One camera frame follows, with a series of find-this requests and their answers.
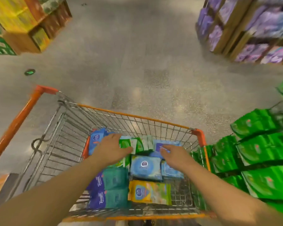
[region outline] orange cart handle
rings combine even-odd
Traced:
[[[27,102],[26,106],[22,109],[22,111],[15,117],[15,119],[12,121],[12,123],[9,125],[8,129],[5,131],[3,136],[0,139],[0,156],[4,152],[5,148],[10,143],[11,139],[14,137],[14,135],[17,133],[19,128],[21,127],[23,121],[26,119],[30,111],[33,109],[39,98],[43,93],[49,93],[49,94],[56,94],[58,92],[57,89],[46,87],[46,86],[40,86],[37,85],[34,92],[30,96],[29,101]]]

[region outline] cart frame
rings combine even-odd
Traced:
[[[31,147],[34,150],[33,154],[26,167],[24,167],[23,172],[19,175],[8,199],[13,197],[23,175],[31,166],[37,153],[40,154],[40,158],[29,182],[26,184],[25,191],[39,183],[45,182],[41,180],[41,177],[47,176],[49,178],[45,180],[49,180],[51,177],[57,175],[56,172],[67,170],[70,166],[83,160],[84,152],[86,153],[87,142],[89,141],[88,137],[94,128],[99,127],[106,127],[111,131],[122,132],[135,137],[138,135],[148,135],[150,133],[150,135],[160,139],[179,140],[183,147],[189,151],[192,151],[198,146],[204,147],[205,155],[201,156],[201,158],[203,162],[206,162],[208,170],[211,171],[205,148],[206,141],[204,133],[200,129],[193,129],[157,119],[77,104],[57,89],[40,85],[36,86],[26,106],[11,122],[0,139],[0,156],[17,133],[38,99],[44,93],[59,96],[58,109],[53,115],[44,134],[32,142]],[[192,136],[196,139],[193,143],[190,141]],[[46,149],[44,151],[40,150],[41,144],[46,142],[48,142]],[[50,163],[55,163],[55,165],[63,166],[63,168],[51,166],[49,161]],[[132,209],[127,209],[125,212],[122,210],[106,209],[74,209],[63,222],[99,221],[107,219],[147,220],[209,217],[210,212],[199,211],[193,206],[192,196],[194,194],[191,192],[190,181],[188,178],[185,178],[182,182],[175,180],[170,182],[172,183],[172,186],[174,186],[171,206],[137,205]],[[86,203],[88,198],[87,194],[82,194],[76,204]]]

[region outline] forearm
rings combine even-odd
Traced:
[[[100,160],[90,156],[48,182],[12,198],[0,206],[0,225],[56,226],[103,168]]]
[[[185,174],[195,184],[224,225],[283,225],[283,215],[262,201],[223,181],[195,161]]]

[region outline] concrete floor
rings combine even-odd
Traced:
[[[283,66],[229,63],[197,40],[204,0],[68,0],[73,20],[42,54],[0,56],[0,136],[35,84],[76,102],[202,129],[208,143],[229,124],[279,101]],[[36,69],[33,76],[23,73]],[[19,171],[57,106],[44,95],[0,158]]]

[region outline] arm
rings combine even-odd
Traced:
[[[0,206],[0,226],[56,226],[81,196],[91,180],[105,167],[132,151],[119,148],[121,134],[104,137],[92,156],[44,184]]]
[[[183,147],[165,145],[166,162],[183,172],[202,193],[219,220],[228,226],[283,226],[283,214],[237,189],[199,165]]]

